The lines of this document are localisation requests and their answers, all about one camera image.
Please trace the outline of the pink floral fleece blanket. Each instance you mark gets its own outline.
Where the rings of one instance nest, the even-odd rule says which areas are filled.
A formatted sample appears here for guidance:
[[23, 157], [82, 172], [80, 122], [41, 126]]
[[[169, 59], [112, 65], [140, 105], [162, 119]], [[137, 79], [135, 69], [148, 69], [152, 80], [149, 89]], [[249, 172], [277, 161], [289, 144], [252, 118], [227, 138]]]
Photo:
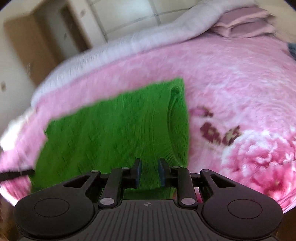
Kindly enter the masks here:
[[[285, 43], [261, 36], [194, 40], [137, 54], [48, 93], [30, 113], [1, 171], [36, 169], [53, 120], [150, 84], [182, 79], [189, 114], [191, 172], [211, 169], [295, 207], [295, 61]], [[15, 205], [31, 176], [1, 183]]]

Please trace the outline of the white wardrobe doors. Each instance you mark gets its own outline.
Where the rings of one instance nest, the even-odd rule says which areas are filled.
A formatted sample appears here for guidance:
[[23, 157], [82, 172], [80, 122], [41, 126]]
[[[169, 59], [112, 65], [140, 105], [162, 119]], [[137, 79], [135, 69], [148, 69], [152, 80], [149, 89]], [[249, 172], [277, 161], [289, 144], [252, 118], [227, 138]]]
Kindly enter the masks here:
[[197, 0], [88, 1], [106, 41], [170, 23], [197, 3]]

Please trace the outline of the blue grey clothes pile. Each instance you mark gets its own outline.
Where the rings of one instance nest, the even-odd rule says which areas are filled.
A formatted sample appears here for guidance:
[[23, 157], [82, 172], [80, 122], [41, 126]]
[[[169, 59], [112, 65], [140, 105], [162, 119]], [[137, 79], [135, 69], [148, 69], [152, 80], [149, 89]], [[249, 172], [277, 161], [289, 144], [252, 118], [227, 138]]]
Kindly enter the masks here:
[[288, 50], [290, 55], [296, 60], [296, 44], [295, 43], [288, 43]]

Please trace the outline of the white striped quilt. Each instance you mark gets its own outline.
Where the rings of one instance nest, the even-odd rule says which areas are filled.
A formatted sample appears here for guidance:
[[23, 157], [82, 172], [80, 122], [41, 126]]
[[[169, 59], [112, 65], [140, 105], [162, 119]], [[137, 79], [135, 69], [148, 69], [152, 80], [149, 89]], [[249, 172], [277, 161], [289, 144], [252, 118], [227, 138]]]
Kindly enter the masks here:
[[80, 53], [49, 73], [32, 95], [31, 107], [34, 108], [46, 94], [95, 69], [140, 52], [193, 39], [210, 29], [224, 13], [255, 5], [256, 1], [200, 1], [170, 23], [144, 29]]

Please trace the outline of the mauve pink pillow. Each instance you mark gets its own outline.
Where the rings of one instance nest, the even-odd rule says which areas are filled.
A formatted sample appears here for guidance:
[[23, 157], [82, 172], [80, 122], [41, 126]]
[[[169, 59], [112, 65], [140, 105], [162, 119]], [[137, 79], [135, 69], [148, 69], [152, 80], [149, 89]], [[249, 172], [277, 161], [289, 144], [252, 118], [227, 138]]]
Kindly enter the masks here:
[[228, 11], [212, 26], [211, 31], [227, 38], [251, 38], [275, 33], [275, 16], [257, 6]]

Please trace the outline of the brown wooden door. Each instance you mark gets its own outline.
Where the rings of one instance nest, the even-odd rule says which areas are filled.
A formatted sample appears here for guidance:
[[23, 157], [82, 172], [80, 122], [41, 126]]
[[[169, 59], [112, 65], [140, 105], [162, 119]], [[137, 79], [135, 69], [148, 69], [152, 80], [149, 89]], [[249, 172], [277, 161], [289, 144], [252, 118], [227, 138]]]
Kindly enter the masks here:
[[66, 59], [90, 48], [73, 1], [41, 1], [4, 21], [4, 32], [35, 86]]

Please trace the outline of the green knitted sweater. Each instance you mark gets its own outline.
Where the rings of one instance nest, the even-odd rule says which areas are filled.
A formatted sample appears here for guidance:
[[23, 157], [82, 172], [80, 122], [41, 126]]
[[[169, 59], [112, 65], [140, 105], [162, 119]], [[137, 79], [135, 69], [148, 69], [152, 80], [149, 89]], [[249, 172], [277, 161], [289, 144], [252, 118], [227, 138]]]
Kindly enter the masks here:
[[131, 167], [142, 162], [140, 185], [127, 189], [126, 199], [170, 199], [161, 186], [158, 160], [186, 167], [189, 156], [189, 114], [185, 84], [174, 79], [150, 84], [109, 100], [95, 102], [53, 120], [30, 177], [32, 192], [98, 170]]

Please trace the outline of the white folded cloth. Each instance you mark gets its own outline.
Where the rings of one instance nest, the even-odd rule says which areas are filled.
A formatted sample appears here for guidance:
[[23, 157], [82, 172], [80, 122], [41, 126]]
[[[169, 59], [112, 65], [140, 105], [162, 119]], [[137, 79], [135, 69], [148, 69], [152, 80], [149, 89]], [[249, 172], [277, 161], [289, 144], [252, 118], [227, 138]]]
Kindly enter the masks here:
[[3, 151], [11, 151], [15, 148], [18, 135], [23, 128], [23, 125], [28, 121], [30, 113], [24, 113], [16, 119], [10, 121], [7, 129], [1, 136], [1, 149]]

